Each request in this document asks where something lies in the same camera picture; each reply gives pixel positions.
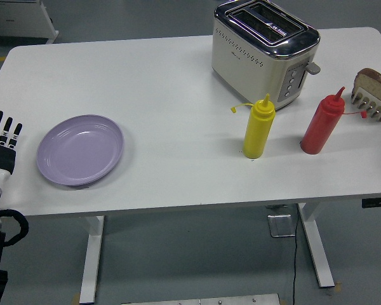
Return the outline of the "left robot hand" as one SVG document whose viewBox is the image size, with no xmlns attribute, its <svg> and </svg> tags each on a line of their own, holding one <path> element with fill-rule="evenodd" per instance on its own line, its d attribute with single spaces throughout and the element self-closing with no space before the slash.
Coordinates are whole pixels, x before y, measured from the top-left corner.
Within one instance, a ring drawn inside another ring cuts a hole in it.
<svg viewBox="0 0 381 305">
<path fill-rule="evenodd" d="M 23 124 L 17 123 L 13 131 L 11 131 L 10 129 L 13 125 L 12 117 L 7 117 L 4 126 L 1 126 L 3 115 L 4 112 L 0 111 L 0 189 L 15 169 L 15 147 L 23 127 Z"/>
</svg>

